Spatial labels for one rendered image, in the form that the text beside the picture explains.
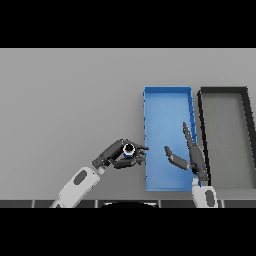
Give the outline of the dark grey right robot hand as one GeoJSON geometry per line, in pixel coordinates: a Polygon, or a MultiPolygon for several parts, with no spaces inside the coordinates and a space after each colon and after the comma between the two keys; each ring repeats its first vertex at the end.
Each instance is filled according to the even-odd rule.
{"type": "Polygon", "coordinates": [[[165,146],[164,150],[166,156],[168,157],[168,161],[174,166],[183,170],[191,169],[192,173],[198,176],[200,182],[207,181],[208,174],[204,155],[200,147],[193,141],[190,130],[186,123],[183,123],[183,133],[186,139],[190,161],[173,154],[172,150],[168,146],[165,146]]]}

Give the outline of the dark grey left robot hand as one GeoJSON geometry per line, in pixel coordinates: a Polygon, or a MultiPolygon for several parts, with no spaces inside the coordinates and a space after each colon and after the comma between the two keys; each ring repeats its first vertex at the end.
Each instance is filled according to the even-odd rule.
{"type": "Polygon", "coordinates": [[[95,160],[93,160],[92,165],[96,169],[99,169],[100,167],[108,167],[110,164],[112,164],[115,169],[133,167],[136,164],[141,164],[145,160],[145,150],[148,150],[148,147],[136,144],[129,139],[119,139],[108,146],[95,160]],[[124,157],[123,147],[126,144],[133,144],[135,147],[135,153],[131,158],[124,157]]]}

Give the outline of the blue pipe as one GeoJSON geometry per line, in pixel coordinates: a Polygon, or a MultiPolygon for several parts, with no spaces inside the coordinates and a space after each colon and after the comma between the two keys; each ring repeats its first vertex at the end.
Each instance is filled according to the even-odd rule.
{"type": "Polygon", "coordinates": [[[123,147],[123,154],[125,158],[131,158],[135,153],[135,147],[133,144],[126,144],[123,147]]]}

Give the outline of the dark grey bin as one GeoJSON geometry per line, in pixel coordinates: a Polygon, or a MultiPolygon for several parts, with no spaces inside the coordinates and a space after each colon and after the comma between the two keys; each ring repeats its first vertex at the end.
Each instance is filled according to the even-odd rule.
{"type": "Polygon", "coordinates": [[[256,130],[248,88],[201,87],[197,93],[209,182],[256,189],[256,130]]]}

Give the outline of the blue bin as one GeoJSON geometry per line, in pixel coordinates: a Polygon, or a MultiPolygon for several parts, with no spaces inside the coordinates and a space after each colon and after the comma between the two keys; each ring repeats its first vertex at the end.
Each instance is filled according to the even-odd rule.
{"type": "Polygon", "coordinates": [[[183,133],[186,123],[197,142],[194,101],[190,86],[145,86],[144,145],[146,155],[146,190],[154,192],[188,192],[194,175],[168,161],[164,147],[189,161],[189,151],[183,133]]]}

